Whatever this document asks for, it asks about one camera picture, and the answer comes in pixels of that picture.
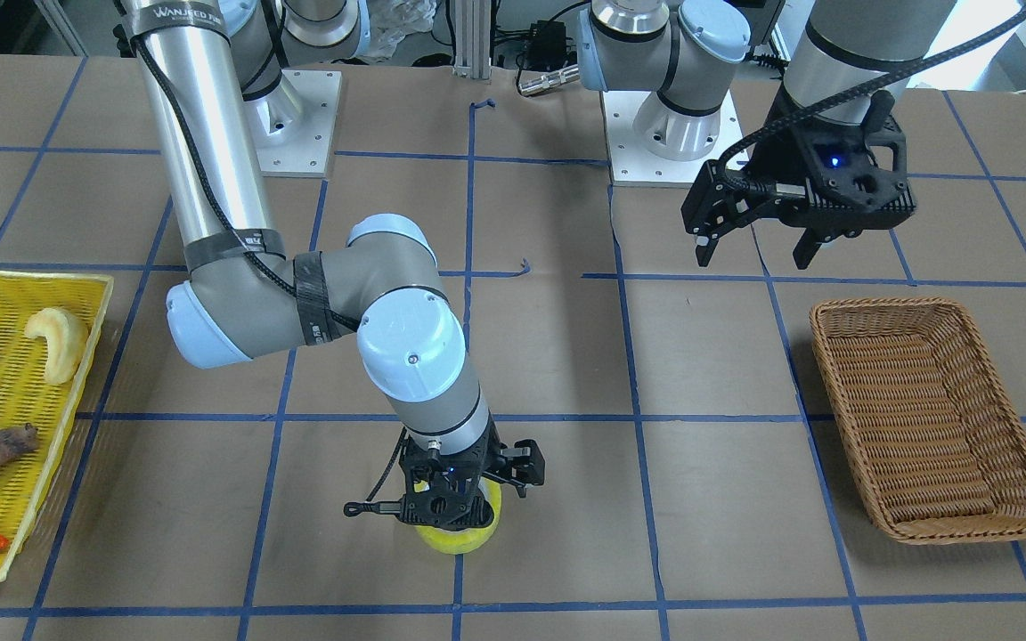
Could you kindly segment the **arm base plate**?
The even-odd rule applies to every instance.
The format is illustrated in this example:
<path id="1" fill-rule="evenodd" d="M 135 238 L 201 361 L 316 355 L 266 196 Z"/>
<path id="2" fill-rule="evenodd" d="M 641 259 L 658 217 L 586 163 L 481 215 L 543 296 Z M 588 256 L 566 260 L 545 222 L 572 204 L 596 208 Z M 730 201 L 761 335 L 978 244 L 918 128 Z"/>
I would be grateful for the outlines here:
<path id="1" fill-rule="evenodd" d="M 704 117 L 673 112 L 653 91 L 607 91 L 601 101 L 616 187 L 688 188 L 705 161 L 744 138 L 732 93 Z"/>
<path id="2" fill-rule="evenodd" d="M 329 174 L 342 85 L 338 70 L 285 69 L 270 93 L 244 102 L 261 174 L 313 179 Z"/>

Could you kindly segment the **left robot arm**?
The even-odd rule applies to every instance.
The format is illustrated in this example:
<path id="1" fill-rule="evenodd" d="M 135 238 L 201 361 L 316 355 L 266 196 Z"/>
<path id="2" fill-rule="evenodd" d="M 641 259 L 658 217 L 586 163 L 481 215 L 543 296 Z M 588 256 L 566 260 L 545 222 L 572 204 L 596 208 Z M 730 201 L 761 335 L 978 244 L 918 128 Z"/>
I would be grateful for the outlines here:
<path id="1" fill-rule="evenodd" d="M 705 159 L 681 206 L 708 266 L 718 240 L 759 219 L 802 231 L 795 266 L 822 245 L 915 214 L 907 137 L 894 106 L 919 72 L 952 1 L 816 1 L 752 154 Z M 644 91 L 638 134 L 665 158 L 703 158 L 736 68 L 756 40 L 729 1 L 593 1 L 577 61 L 593 91 Z"/>

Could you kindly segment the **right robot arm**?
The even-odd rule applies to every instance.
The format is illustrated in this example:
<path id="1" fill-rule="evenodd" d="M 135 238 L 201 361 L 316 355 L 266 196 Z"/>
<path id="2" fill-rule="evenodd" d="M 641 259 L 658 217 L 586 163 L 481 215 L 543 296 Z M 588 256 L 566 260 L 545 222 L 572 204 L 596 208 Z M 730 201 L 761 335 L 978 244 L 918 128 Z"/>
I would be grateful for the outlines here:
<path id="1" fill-rule="evenodd" d="M 174 188 L 189 276 L 167 295 L 176 348 L 196 368 L 252 361 L 351 334 L 402 433 L 390 515 L 448 532 L 492 526 L 501 484 L 545 483 L 537 442 L 506 445 L 445 296 L 438 261 L 406 216 L 355 225 L 342 250 L 291 256 L 268 214 L 256 147 L 306 130 L 286 65 L 358 56 L 362 1 L 118 1 L 142 63 Z"/>

